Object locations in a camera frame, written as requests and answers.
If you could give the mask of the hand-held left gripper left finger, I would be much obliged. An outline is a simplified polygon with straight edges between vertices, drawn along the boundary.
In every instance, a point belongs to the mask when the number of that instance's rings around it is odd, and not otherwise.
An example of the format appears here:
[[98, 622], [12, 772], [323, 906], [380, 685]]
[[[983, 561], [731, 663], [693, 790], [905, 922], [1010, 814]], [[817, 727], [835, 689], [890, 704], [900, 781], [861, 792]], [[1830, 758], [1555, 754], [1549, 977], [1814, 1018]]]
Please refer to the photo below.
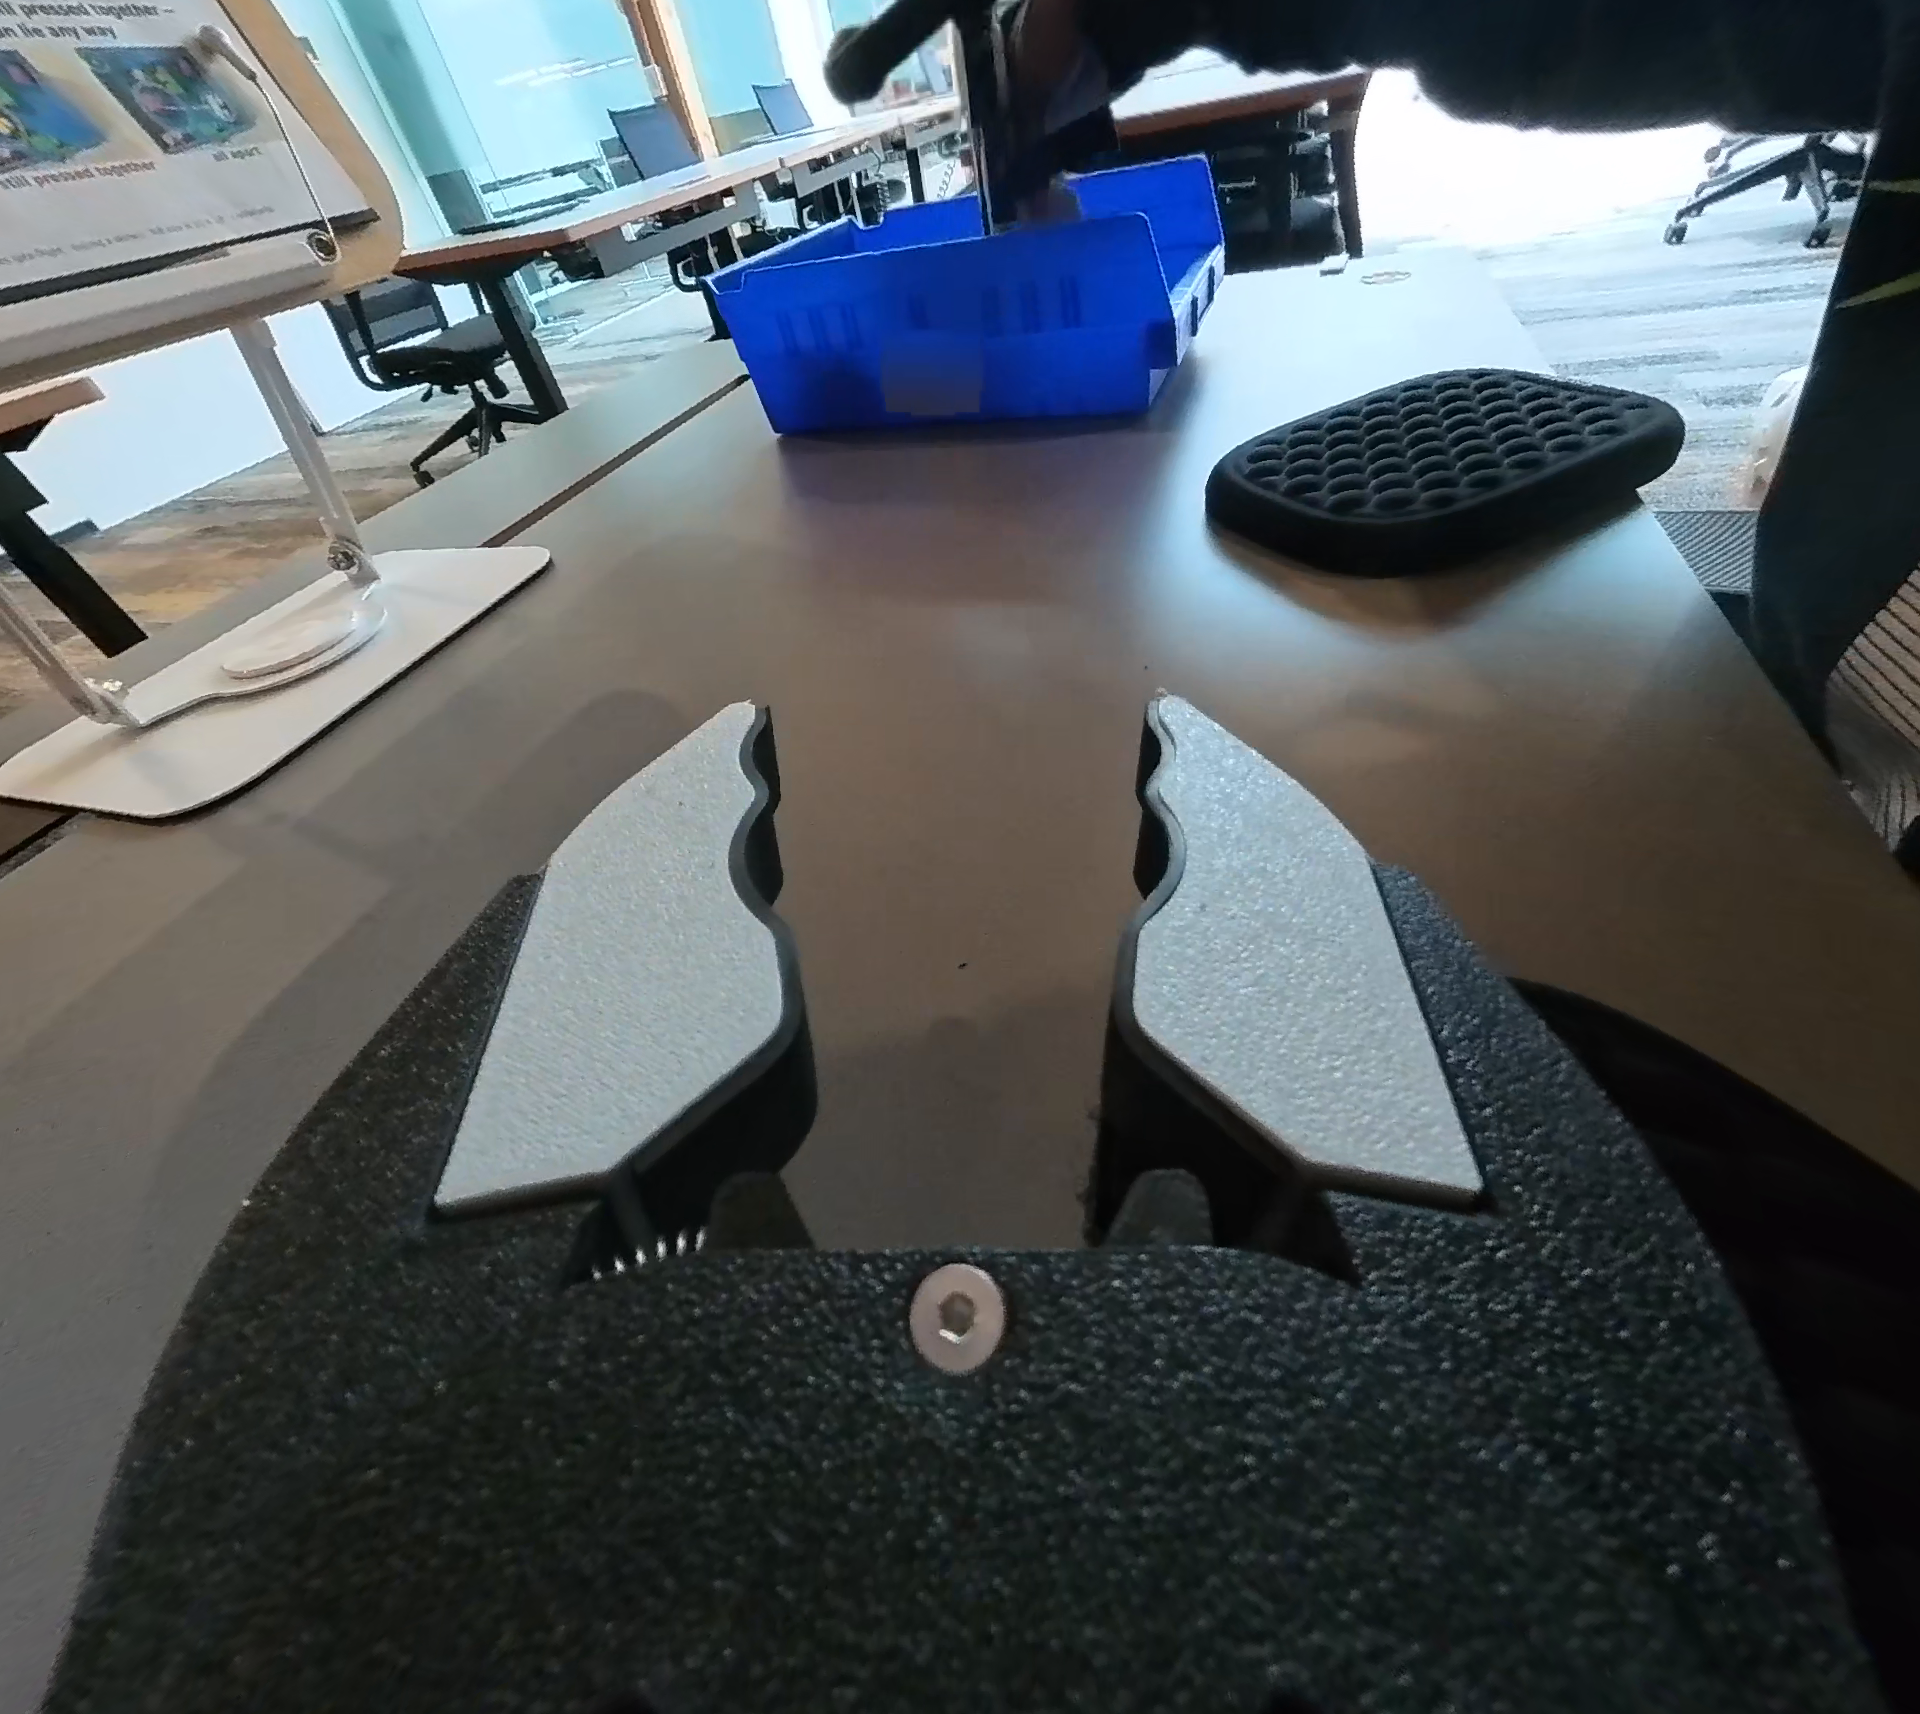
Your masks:
[[607, 790], [541, 873], [432, 1185], [438, 1213], [629, 1199], [706, 1226], [817, 1117], [780, 900], [772, 713], [731, 704]]

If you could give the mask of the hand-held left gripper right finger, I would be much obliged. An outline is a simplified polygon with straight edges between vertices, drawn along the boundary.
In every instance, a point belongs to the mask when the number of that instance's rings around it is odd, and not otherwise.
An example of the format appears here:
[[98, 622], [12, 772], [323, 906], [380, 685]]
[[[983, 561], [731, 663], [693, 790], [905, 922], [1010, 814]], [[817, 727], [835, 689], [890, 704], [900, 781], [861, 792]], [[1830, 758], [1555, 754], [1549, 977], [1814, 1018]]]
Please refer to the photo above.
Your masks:
[[1471, 1213], [1484, 1179], [1362, 841], [1178, 694], [1138, 727], [1094, 1213], [1189, 1171], [1215, 1221], [1346, 1191]]

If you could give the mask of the blue plastic bin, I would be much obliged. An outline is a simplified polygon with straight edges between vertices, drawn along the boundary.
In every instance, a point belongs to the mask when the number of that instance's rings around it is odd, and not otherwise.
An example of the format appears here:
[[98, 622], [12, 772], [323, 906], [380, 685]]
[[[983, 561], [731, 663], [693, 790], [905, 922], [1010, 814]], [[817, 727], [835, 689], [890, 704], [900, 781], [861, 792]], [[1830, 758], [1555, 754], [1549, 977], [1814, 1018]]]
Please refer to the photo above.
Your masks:
[[1071, 210], [987, 236], [980, 197], [829, 222], [706, 290], [780, 438], [1131, 419], [1223, 279], [1204, 157], [1066, 177]]

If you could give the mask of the long dark table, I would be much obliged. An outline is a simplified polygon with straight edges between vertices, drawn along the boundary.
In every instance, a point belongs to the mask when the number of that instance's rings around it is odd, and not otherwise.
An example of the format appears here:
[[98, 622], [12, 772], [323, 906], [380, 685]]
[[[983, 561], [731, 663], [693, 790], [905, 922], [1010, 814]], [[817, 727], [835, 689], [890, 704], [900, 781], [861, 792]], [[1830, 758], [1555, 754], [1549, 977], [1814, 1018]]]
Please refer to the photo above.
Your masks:
[[905, 163], [911, 188], [922, 193], [922, 147], [966, 130], [959, 98], [913, 98], [851, 115], [806, 134], [777, 134], [667, 177], [591, 193], [575, 209], [503, 222], [464, 236], [411, 244], [397, 279], [428, 284], [469, 284], [503, 332], [531, 419], [552, 419], [568, 400], [535, 341], [531, 307], [513, 279], [552, 265], [574, 283], [607, 283], [649, 258], [674, 258], [731, 239], [766, 215], [766, 193], [801, 215], [859, 215], [859, 188], [882, 185], [890, 157]]

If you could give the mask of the black perforated rubber pad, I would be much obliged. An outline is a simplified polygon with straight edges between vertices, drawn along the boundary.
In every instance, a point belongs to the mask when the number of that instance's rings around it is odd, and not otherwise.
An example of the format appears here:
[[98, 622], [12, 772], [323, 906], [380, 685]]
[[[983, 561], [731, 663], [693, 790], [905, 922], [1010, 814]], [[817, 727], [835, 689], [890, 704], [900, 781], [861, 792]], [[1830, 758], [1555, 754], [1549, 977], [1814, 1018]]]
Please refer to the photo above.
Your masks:
[[1525, 371], [1444, 371], [1320, 408], [1223, 454], [1211, 525], [1342, 575], [1471, 567], [1630, 504], [1686, 447], [1661, 397]]

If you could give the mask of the black office chair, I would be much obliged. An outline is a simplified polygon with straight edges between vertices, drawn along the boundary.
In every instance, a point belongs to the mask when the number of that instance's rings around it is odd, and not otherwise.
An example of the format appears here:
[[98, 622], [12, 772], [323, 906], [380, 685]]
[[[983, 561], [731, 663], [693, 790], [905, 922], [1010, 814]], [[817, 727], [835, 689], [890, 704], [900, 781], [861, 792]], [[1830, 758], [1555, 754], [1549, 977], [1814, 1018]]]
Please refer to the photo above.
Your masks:
[[1686, 244], [1688, 222], [1707, 209], [1782, 185], [1782, 197], [1806, 197], [1814, 222], [1806, 247], [1827, 247], [1830, 209], [1861, 197], [1868, 138], [1865, 134], [1799, 134], [1769, 150], [1761, 134], [1725, 134], [1707, 147], [1707, 177], [1692, 193], [1664, 215], [1661, 244]]
[[438, 284], [385, 279], [323, 299], [323, 315], [364, 386], [417, 386], [423, 400], [464, 397], [464, 413], [408, 461], [419, 488], [432, 483], [428, 461], [447, 447], [485, 458], [509, 438], [509, 426], [543, 419], [541, 408], [509, 397], [513, 350], [491, 307], [447, 318]]

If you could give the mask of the person's printed top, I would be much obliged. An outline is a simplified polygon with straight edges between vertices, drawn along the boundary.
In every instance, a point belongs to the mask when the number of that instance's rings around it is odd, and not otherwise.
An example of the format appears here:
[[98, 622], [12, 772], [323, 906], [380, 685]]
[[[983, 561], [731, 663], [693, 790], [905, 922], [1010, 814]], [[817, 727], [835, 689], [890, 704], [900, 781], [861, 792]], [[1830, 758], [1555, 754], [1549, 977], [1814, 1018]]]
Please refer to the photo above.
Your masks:
[[1883, 115], [1753, 543], [1748, 648], [1916, 873], [1920, 157]]

